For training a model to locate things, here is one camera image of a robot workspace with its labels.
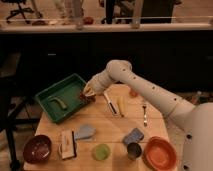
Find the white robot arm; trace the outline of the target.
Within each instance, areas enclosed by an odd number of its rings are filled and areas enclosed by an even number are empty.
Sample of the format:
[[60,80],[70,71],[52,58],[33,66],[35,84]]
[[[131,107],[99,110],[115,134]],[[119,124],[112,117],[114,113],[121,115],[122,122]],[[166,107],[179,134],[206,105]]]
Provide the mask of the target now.
[[126,60],[110,60],[86,83],[83,94],[102,94],[116,82],[128,85],[185,132],[182,171],[213,171],[213,102],[194,105],[136,75]]

